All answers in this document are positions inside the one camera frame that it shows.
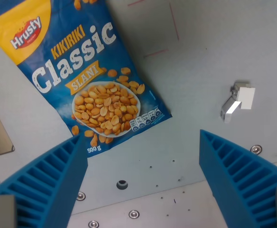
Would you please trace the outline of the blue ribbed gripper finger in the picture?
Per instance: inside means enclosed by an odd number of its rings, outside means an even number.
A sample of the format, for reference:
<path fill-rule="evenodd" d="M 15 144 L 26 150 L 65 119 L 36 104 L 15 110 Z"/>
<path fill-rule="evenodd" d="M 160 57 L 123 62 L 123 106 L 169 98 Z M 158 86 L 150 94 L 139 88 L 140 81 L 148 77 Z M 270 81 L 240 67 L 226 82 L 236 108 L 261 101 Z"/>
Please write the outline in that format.
<path fill-rule="evenodd" d="M 84 137 L 40 155 L 0 184 L 16 200 L 18 228 L 65 228 L 88 167 Z"/>
<path fill-rule="evenodd" d="M 205 130 L 199 165 L 228 227 L 277 227 L 276 165 Z"/>

